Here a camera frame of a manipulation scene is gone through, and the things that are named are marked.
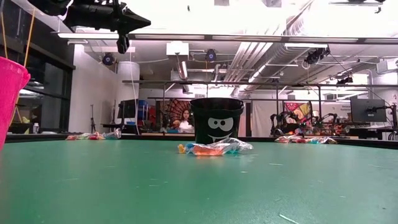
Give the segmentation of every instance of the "white cylinder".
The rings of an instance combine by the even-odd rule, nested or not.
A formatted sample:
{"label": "white cylinder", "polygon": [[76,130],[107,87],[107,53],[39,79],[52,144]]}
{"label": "white cylinder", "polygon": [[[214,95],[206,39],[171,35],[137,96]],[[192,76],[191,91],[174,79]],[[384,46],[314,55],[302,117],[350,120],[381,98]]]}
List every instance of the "white cylinder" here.
{"label": "white cylinder", "polygon": [[[123,100],[133,100],[138,99],[139,84],[133,85],[130,83],[123,83],[123,80],[139,80],[139,64],[135,62],[119,62],[118,63],[118,88],[116,90],[116,108],[115,108],[115,123],[119,124],[121,119],[118,118],[119,107]],[[124,120],[126,124],[127,121],[135,121],[135,118],[127,118]]]}

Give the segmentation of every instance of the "cartoon eye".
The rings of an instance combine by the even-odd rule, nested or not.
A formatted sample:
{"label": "cartoon eye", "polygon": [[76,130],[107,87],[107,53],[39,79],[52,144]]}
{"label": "cartoon eye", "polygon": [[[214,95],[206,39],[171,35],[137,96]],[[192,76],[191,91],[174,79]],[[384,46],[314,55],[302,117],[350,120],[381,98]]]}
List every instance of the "cartoon eye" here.
{"label": "cartoon eye", "polygon": [[207,124],[209,125],[209,127],[211,129],[216,129],[216,128],[220,127],[220,121],[222,121],[222,120],[209,118],[209,120],[207,121]]}
{"label": "cartoon eye", "polygon": [[220,128],[223,131],[230,131],[234,125],[234,120],[232,118],[220,120]]}

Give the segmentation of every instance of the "cartoon face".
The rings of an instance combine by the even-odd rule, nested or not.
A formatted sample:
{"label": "cartoon face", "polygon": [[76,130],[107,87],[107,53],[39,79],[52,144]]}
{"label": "cartoon face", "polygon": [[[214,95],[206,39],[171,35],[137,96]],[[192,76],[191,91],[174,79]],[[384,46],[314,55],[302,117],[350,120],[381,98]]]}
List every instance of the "cartoon face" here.
{"label": "cartoon face", "polygon": [[220,141],[225,138],[229,138],[232,134],[234,127],[234,119],[226,118],[226,119],[215,119],[209,118],[207,125],[209,127],[208,135],[213,142]]}

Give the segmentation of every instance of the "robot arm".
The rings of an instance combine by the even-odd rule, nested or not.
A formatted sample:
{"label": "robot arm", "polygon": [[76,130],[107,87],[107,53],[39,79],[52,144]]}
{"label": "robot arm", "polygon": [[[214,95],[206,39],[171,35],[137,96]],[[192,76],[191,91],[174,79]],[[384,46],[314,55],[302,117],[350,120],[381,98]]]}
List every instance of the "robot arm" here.
{"label": "robot arm", "polygon": [[128,9],[126,3],[119,0],[28,0],[33,6],[50,16],[67,14],[64,24],[68,27],[85,26],[117,31],[116,42],[121,54],[129,48],[128,33],[150,25],[150,21]]}

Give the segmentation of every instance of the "bottle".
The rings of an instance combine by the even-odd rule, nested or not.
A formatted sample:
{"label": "bottle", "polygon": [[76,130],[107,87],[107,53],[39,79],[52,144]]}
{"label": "bottle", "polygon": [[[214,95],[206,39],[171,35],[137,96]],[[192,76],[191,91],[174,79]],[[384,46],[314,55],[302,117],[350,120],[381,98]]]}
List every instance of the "bottle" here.
{"label": "bottle", "polygon": [[33,134],[38,134],[39,133],[39,124],[34,123],[33,124]]}

